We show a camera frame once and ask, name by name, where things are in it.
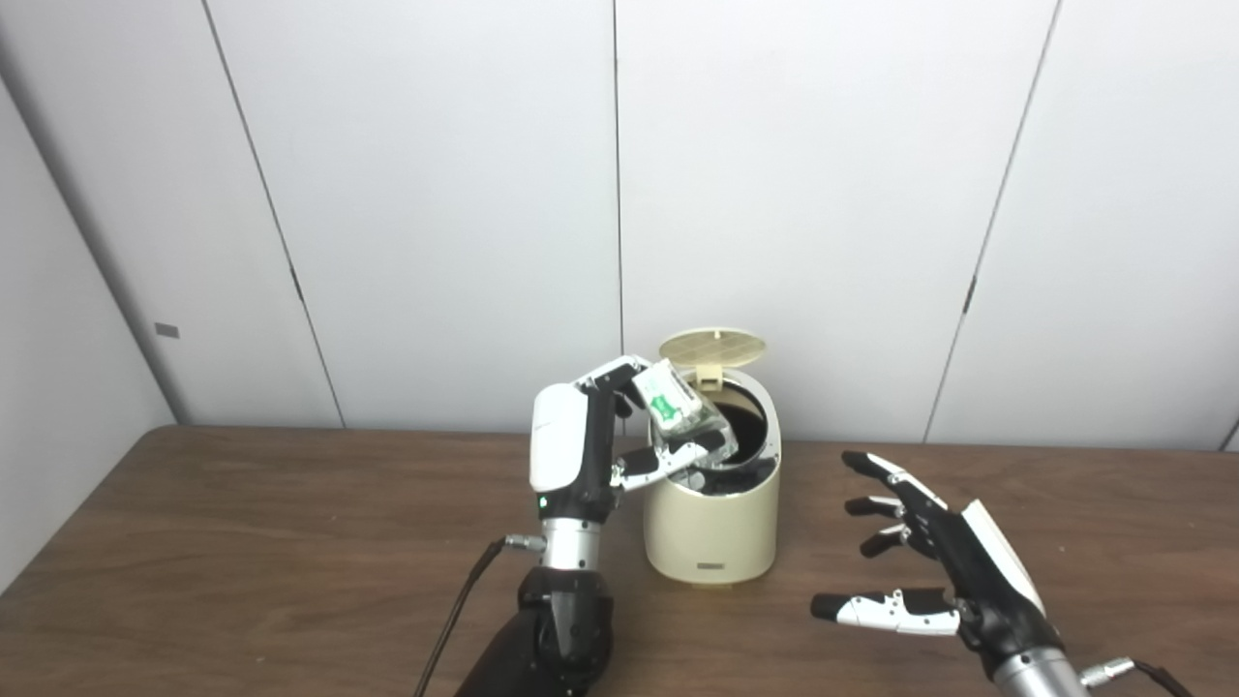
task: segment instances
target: trash can lid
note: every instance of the trash can lid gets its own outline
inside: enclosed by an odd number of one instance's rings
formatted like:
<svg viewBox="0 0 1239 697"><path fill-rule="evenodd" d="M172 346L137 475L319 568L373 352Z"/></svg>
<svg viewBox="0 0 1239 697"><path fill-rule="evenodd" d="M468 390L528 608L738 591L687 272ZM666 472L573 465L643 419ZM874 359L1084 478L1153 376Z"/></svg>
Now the trash can lid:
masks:
<svg viewBox="0 0 1239 697"><path fill-rule="evenodd" d="M766 342L741 328L703 327L663 340L658 354L680 368L737 369L766 353Z"/></svg>

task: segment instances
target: green label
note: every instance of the green label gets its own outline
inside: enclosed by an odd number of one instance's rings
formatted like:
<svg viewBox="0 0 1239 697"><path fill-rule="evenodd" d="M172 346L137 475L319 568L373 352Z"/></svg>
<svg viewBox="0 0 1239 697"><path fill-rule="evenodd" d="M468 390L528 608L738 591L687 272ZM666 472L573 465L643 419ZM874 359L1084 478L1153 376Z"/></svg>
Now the green label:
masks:
<svg viewBox="0 0 1239 697"><path fill-rule="evenodd" d="M672 407L667 402L667 397L659 395L650 400L649 406L658 412L658 416L663 418L664 422L669 422L675 418L675 413L679 412L675 407Z"/></svg>

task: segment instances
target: wooden table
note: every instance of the wooden table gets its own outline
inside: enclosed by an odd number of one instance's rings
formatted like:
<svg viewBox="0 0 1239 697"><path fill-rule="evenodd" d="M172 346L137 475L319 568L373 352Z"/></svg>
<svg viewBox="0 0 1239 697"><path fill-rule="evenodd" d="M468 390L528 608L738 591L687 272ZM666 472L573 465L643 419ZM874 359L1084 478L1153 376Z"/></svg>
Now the wooden table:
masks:
<svg viewBox="0 0 1239 697"><path fill-rule="evenodd" d="M408 695L483 546L535 532L528 441L358 431L166 428L144 438L0 597L0 695ZM602 571L615 660L593 695L994 696L954 639L813 620L819 591L935 586L843 501L875 484L843 444L786 449L779 552L762 579L700 591L658 576L641 495ZM1239 457L873 446L948 503L981 498L1036 579L1077 667L1132 655L1197 697L1239 685ZM534 562L506 552L431 685L451 695ZM1144 677L1108 697L1161 695Z"/></svg>

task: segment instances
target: robot finger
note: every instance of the robot finger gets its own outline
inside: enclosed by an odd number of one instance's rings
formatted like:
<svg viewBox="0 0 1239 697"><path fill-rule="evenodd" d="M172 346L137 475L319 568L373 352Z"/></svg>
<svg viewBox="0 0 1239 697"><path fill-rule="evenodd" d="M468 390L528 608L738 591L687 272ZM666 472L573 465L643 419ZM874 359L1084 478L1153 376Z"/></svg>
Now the robot finger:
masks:
<svg viewBox="0 0 1239 697"><path fill-rule="evenodd" d="M632 416L632 405L628 400L620 392L616 392L616 416L621 420L626 420Z"/></svg>
<svg viewBox="0 0 1239 697"><path fill-rule="evenodd" d="M890 461L859 451L844 452L843 461L856 474L881 482L903 501L904 506L913 511L935 508L947 510L945 501L939 499L928 487L921 484L921 480Z"/></svg>
<svg viewBox="0 0 1239 697"><path fill-rule="evenodd" d="M819 593L809 604L819 619L900 634L952 636L959 631L959 612L943 599L942 588L839 595Z"/></svg>
<svg viewBox="0 0 1239 697"><path fill-rule="evenodd" d="M891 496L864 496L844 504L849 516L903 517L903 503Z"/></svg>
<svg viewBox="0 0 1239 697"><path fill-rule="evenodd" d="M900 547L907 542L911 535L912 531L906 525L896 525L880 530L872 537L860 543L860 553L866 560L872 560L892 547Z"/></svg>

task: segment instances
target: open lid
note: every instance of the open lid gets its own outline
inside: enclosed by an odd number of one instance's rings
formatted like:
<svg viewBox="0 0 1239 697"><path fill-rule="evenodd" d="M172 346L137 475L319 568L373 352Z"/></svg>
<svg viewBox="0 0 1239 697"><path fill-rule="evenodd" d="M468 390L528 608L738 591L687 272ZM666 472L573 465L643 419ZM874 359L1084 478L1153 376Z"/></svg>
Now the open lid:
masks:
<svg viewBox="0 0 1239 697"><path fill-rule="evenodd" d="M766 342L757 336L725 327L681 331L658 348L658 354L678 368L694 369L698 389L703 392L722 389L722 369L751 364L764 353Z"/></svg>

